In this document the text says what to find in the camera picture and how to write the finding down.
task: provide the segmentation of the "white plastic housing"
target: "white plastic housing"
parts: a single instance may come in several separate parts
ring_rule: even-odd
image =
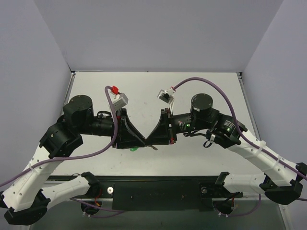
[[[259,141],[258,139],[256,139],[256,137],[250,131],[243,132],[243,134],[248,140],[258,146],[261,146],[261,148],[271,152],[280,160],[276,161],[275,159],[261,151],[261,149],[254,148],[246,141],[244,141],[242,137],[240,137],[239,139],[242,142],[240,145],[233,145],[228,149],[241,155],[246,160],[255,165],[257,168],[259,168],[261,171],[263,171],[277,186],[291,186],[290,181],[296,179],[296,173],[280,164],[280,162],[283,161],[293,168],[295,168],[296,164],[282,158],[276,152],[268,148],[265,145],[266,143],[264,141]]]
[[[114,96],[112,104],[117,111],[128,104],[128,97],[124,93],[117,94]]]
[[[30,160],[25,169],[28,169],[29,166],[32,166],[40,161],[49,159],[48,156],[49,152],[44,147],[37,147],[33,158]],[[63,161],[56,161],[43,164],[18,178],[7,190],[3,192],[3,201],[6,206],[8,208],[14,208],[15,212],[29,208],[33,204],[34,198],[44,182],[62,162]]]
[[[235,175],[229,174],[224,180],[224,188],[230,193],[258,193],[264,194],[264,191],[259,187],[265,179],[264,174],[255,175]]]
[[[169,94],[169,98],[165,98],[165,94],[168,94],[168,92],[166,90],[160,90],[159,94],[158,94],[158,98],[161,99],[162,101],[168,103],[168,104],[171,104],[174,102],[174,97]]]
[[[47,208],[50,209],[72,197],[86,194],[89,188],[88,181],[84,177],[78,176],[71,181],[43,188],[42,193],[46,198],[50,198],[51,201],[47,206]]]

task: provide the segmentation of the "black cable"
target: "black cable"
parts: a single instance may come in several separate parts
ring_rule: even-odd
[[[199,130],[195,130],[195,131],[192,131],[192,132],[187,132],[187,133],[183,133],[183,136],[185,136],[185,137],[196,137],[196,136],[202,136],[202,137],[205,137],[205,138],[209,138],[210,136],[209,135],[206,135],[206,134],[204,134],[204,133],[197,133]],[[212,143],[210,142],[209,143],[209,145],[207,145],[207,143],[208,143],[208,141],[206,141],[204,144],[203,144],[203,146],[204,146],[204,148],[209,148],[211,145],[212,145]]]
[[[73,177],[74,175],[80,176],[81,174],[79,174],[79,173],[74,173],[73,175],[70,176],[69,181],[72,179],[72,177]]]
[[[190,129],[189,129],[189,131],[188,131],[189,136],[191,136],[191,132],[194,130],[195,123],[196,123],[196,112],[193,111],[193,120],[192,120]]]
[[[232,199],[232,198],[235,198],[236,197],[236,195],[239,195],[240,194],[240,192],[237,192],[237,193],[233,193],[232,194],[232,196],[230,196],[230,197],[228,197],[226,200],[224,200],[224,201],[218,201],[218,203],[225,203],[225,202],[227,202],[228,200],[230,200],[230,199]]]

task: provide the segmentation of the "white table surface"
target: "white table surface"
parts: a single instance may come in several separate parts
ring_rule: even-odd
[[[147,73],[147,72],[77,72],[70,98],[85,94],[92,98],[95,114],[108,110],[104,93],[106,85],[117,86],[129,98],[126,106],[130,121],[147,137],[156,126],[160,110],[167,104],[157,99],[161,89],[175,86],[180,81],[198,76],[218,85],[230,99],[237,118],[254,132],[248,109],[236,73]],[[175,94],[174,114],[188,113],[190,100],[197,93],[207,93],[213,98],[213,107],[230,114],[223,97],[211,86],[192,81],[181,86]],[[94,175],[219,175],[220,172],[235,174],[260,173],[255,166],[239,155],[214,145],[205,149],[204,137],[185,138],[179,134],[175,145],[129,149],[110,148],[92,158],[65,161],[52,175],[72,175],[90,171]],[[83,135],[84,144],[72,156],[89,154],[102,149],[109,137]]]

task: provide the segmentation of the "red connector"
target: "red connector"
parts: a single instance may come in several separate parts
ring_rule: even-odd
[[[119,94],[118,88],[116,86],[113,86],[111,91],[114,94]]]

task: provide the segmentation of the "black cylindrical motor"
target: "black cylindrical motor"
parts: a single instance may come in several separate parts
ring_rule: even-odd
[[[191,114],[197,119],[206,119],[212,113],[213,99],[205,93],[198,93],[191,99]]]
[[[99,118],[94,116],[93,102],[89,96],[73,97],[63,107],[64,119],[80,134],[111,137],[114,133],[114,122],[111,117]]]

